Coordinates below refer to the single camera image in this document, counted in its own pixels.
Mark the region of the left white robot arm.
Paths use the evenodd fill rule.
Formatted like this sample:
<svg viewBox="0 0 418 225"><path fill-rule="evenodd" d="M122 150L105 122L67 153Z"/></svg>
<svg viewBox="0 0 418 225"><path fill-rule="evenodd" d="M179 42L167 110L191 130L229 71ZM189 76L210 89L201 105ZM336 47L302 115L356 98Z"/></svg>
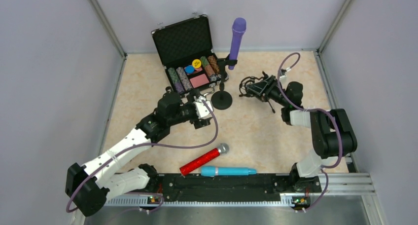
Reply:
<svg viewBox="0 0 418 225"><path fill-rule="evenodd" d="M205 95L193 90L184 103L180 94L167 87L152 113L145 116L122 140L96 158L68 168L65 193L66 212L76 210L89 217L110 200L133 190L144 189L157 175L155 168L141 164L129 172L119 170L152 147L174 148L162 144L172 126L189 122L196 129L216 120L213 106Z"/></svg>

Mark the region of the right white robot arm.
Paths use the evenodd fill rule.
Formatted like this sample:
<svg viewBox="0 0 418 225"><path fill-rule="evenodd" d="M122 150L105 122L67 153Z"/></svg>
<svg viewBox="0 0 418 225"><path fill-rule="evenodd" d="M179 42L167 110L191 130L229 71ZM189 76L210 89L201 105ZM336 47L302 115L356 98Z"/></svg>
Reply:
<svg viewBox="0 0 418 225"><path fill-rule="evenodd" d="M344 109L308 110L302 106L303 85L292 81L286 88L273 75L248 76L239 84L240 97L274 101L282 106L281 118L287 125L311 130L313 150L294 163L286 186L303 191L314 185L314 178L326 167L326 160L337 162L357 149L357 139Z"/></svg>

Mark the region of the purple microphone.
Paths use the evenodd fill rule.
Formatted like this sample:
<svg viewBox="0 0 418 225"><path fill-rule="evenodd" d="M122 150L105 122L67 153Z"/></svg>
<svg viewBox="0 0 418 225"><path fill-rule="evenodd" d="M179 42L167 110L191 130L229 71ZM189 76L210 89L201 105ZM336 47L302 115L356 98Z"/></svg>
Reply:
<svg viewBox="0 0 418 225"><path fill-rule="evenodd" d="M228 69L233 70L238 62L238 54L244 33L246 32L246 20L244 18L236 18L232 25L232 41L229 53L229 60L235 62L234 65L229 65Z"/></svg>

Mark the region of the black round base mic stand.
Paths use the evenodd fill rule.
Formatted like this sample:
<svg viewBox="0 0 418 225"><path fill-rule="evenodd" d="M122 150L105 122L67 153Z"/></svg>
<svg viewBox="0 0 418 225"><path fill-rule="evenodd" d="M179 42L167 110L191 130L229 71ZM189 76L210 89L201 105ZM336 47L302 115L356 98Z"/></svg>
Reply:
<svg viewBox="0 0 418 225"><path fill-rule="evenodd" d="M217 60L217 64L220 68L221 82L219 84L219 90L214 92L211 97L212 106L217 110L226 110L231 107L233 103L232 95L225 91L225 76L226 66L232 66L237 64L237 60L231 60L229 55L226 58L220 58Z"/></svg>

